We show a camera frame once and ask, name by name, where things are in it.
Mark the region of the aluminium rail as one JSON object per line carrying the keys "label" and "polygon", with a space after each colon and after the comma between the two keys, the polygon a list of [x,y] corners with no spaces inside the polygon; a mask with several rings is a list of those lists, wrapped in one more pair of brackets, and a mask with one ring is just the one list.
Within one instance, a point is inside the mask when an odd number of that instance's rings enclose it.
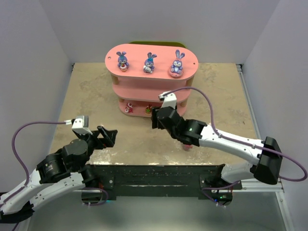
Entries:
{"label": "aluminium rail", "polygon": [[256,179],[242,180],[241,183],[233,187],[233,190],[253,193],[284,192],[280,181],[276,185],[269,185]]}

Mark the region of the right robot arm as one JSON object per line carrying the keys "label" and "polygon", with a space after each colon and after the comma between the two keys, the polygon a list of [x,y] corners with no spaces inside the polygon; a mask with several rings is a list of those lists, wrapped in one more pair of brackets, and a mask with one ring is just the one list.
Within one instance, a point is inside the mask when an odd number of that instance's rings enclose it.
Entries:
{"label": "right robot arm", "polygon": [[239,165],[223,165],[208,184],[220,187],[224,183],[255,178],[258,181],[275,185],[278,182],[282,157],[277,141],[272,137],[265,140],[249,139],[227,133],[224,137],[220,130],[214,131],[205,122],[181,117],[172,107],[152,109],[152,128],[165,129],[173,139],[185,145],[209,147],[233,154],[245,160]]}

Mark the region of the green board behind shelf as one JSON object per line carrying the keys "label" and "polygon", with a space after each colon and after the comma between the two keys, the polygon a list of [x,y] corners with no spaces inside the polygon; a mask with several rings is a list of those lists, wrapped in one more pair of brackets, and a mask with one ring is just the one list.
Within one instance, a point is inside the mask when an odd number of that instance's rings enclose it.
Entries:
{"label": "green board behind shelf", "polygon": [[169,46],[169,47],[181,47],[186,48],[186,46],[180,42],[175,41],[132,41],[130,44],[140,44],[140,45],[157,45],[157,46]]}

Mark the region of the black base frame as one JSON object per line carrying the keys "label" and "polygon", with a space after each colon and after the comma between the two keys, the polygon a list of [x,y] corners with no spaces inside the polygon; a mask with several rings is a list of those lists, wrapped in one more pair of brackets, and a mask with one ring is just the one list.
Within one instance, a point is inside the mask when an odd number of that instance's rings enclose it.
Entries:
{"label": "black base frame", "polygon": [[103,189],[99,199],[119,197],[197,197],[212,196],[227,204],[232,200],[233,187],[208,184],[223,165],[85,165],[81,170],[86,187]]}

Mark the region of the pink pig toy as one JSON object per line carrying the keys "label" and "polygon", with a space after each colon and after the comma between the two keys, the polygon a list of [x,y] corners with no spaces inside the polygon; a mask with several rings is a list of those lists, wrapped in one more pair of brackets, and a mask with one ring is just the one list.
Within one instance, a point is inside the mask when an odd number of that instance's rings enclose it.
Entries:
{"label": "pink pig toy", "polygon": [[183,150],[185,150],[185,151],[189,151],[190,149],[193,148],[193,146],[192,146],[192,145],[183,144],[183,145],[182,145],[182,148],[183,148]]}

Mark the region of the purple bunny with cupcake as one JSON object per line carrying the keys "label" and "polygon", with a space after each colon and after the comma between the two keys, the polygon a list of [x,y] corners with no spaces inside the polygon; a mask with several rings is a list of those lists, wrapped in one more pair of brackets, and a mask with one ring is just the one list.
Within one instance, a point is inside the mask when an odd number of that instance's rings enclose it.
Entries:
{"label": "purple bunny with cupcake", "polygon": [[129,69],[129,63],[128,63],[128,59],[126,57],[126,52],[125,51],[118,51],[116,53],[118,55],[118,68],[122,71],[122,72],[126,72]]}

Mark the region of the round pink flower toy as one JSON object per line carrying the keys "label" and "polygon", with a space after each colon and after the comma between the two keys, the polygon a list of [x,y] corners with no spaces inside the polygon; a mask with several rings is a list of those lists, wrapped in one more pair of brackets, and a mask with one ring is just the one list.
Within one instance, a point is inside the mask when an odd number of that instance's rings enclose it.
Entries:
{"label": "round pink flower toy", "polygon": [[152,105],[151,105],[151,104],[149,104],[149,105],[146,106],[146,108],[145,108],[145,113],[146,113],[147,115],[150,115],[150,114],[152,113]]}

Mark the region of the purple bunny with bottle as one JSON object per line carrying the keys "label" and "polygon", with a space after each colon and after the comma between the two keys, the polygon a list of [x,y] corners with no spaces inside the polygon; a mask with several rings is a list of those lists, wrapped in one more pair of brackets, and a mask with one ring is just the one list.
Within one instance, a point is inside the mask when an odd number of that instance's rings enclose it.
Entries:
{"label": "purple bunny with bottle", "polygon": [[147,59],[144,62],[143,71],[145,73],[152,74],[154,71],[154,58],[156,58],[157,55],[153,54],[151,52],[147,53]]}

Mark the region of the red pink cake toy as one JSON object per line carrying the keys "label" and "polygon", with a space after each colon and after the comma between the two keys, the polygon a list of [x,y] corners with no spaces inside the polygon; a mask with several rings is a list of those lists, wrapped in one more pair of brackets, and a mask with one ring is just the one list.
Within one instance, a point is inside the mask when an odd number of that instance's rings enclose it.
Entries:
{"label": "red pink cake toy", "polygon": [[125,113],[129,114],[129,113],[133,113],[133,106],[132,103],[126,103],[125,106]]}

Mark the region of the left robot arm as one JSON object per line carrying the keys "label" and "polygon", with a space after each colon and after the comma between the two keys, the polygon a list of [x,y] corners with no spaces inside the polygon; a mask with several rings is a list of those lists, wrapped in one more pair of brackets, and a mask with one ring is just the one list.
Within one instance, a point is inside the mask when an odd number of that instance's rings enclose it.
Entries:
{"label": "left robot arm", "polygon": [[113,147],[118,131],[98,126],[94,131],[75,128],[73,132],[77,137],[75,140],[47,155],[28,179],[1,195],[1,223],[24,221],[47,202],[74,190],[99,190],[101,202],[108,199],[94,166],[87,162],[95,150]]}

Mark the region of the pink three-tier shelf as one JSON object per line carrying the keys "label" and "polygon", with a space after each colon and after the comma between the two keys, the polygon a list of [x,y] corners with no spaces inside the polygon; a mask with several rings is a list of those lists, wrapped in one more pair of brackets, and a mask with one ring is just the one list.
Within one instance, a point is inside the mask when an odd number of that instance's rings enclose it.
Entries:
{"label": "pink three-tier shelf", "polygon": [[[168,74],[173,61],[176,59],[175,51],[185,53],[182,58],[183,75],[180,78],[172,78]],[[122,72],[118,64],[118,51],[125,51],[129,63],[129,69]],[[156,54],[154,58],[154,71],[152,74],[143,71],[147,53]],[[113,81],[113,91],[119,100],[119,109],[129,116],[150,117],[145,113],[147,105],[159,107],[162,102],[158,95],[165,91],[170,91],[182,87],[191,86],[194,75],[198,69],[197,56],[186,48],[121,44],[108,51],[105,57],[105,65],[111,74]],[[125,113],[126,103],[132,103],[133,113]]]}

